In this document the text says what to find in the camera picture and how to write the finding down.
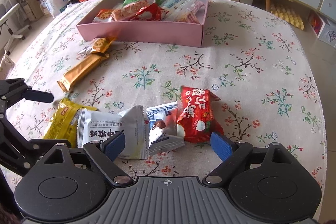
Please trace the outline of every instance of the yellow snack package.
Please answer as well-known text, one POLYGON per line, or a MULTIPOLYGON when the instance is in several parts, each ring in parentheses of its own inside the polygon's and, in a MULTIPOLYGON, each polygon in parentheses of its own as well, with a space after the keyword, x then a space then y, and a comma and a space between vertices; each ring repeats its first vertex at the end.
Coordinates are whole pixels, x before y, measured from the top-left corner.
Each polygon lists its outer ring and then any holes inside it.
POLYGON ((78 105, 69 98, 63 98, 51 117, 44 133, 44 139, 67 139, 71 148, 77 147, 77 122, 81 109, 97 110, 96 107, 78 105))

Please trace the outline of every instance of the gold snack bar wrapper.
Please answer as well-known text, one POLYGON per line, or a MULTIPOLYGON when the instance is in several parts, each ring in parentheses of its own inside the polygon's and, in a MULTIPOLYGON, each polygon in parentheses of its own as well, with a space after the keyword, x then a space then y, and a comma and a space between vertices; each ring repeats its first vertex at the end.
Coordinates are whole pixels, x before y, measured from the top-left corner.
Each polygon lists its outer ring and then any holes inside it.
POLYGON ((109 55, 105 53, 89 54, 75 67, 67 71, 62 76, 61 80, 57 81, 57 84, 64 92, 71 91, 77 82, 82 80, 86 75, 89 74, 90 71, 92 71, 107 58, 109 58, 109 55))
POLYGON ((97 110, 96 107, 78 105, 69 98, 63 98, 51 117, 46 129, 44 139, 67 139, 71 147, 77 147, 77 123, 81 110, 97 110))

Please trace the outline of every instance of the white chair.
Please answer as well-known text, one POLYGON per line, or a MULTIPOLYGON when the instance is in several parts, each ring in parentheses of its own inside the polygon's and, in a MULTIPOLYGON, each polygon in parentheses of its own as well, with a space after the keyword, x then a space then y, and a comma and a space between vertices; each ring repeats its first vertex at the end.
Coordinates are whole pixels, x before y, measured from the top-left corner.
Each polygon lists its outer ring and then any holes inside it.
POLYGON ((16 11, 20 8, 20 4, 15 4, 8 12, 6 12, 6 8, 3 4, 0 4, 0 34, 1 34, 1 30, 2 27, 4 25, 6 25, 7 30, 10 34, 10 38, 7 42, 7 44, 5 45, 5 52, 7 55, 10 54, 9 49, 11 47, 11 44, 13 42, 14 39, 22 39, 25 40, 25 36, 22 35, 21 33, 23 33, 23 31, 27 30, 27 29, 31 29, 32 27, 30 25, 26 25, 23 28, 21 28, 20 30, 17 30, 16 32, 13 32, 11 30, 11 28, 7 25, 7 20, 14 14, 16 13, 16 11))

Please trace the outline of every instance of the white snack package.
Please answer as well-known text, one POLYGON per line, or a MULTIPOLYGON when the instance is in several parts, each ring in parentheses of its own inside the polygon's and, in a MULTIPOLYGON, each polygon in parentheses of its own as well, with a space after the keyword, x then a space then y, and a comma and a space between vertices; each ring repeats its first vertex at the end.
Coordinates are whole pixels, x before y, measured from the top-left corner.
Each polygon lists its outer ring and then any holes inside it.
POLYGON ((167 16, 169 13, 172 13, 177 8, 179 8, 181 4, 185 1, 186 0, 166 0, 160 5, 160 7, 167 11, 167 14, 166 14, 167 16))
POLYGON ((77 126, 78 147, 90 141, 104 142, 115 132, 123 132, 125 149, 118 156, 122 159, 148 158, 148 138, 145 130, 143 106, 134 106, 118 114, 83 110, 77 126))
POLYGON ((177 136, 177 102, 148 107, 149 155, 184 146, 184 138, 177 136))

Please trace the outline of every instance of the pink box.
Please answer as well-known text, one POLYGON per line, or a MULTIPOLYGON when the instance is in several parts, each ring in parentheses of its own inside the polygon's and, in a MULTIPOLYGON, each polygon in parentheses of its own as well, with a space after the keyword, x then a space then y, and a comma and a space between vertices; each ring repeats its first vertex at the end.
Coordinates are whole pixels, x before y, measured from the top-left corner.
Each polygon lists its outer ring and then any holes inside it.
POLYGON ((201 24, 167 21, 113 21, 92 23, 101 9, 112 9, 124 0, 103 0, 77 24, 86 41, 98 37, 117 37, 118 41, 139 41, 201 47, 203 29, 208 10, 208 0, 201 0, 205 7, 196 16, 201 24))

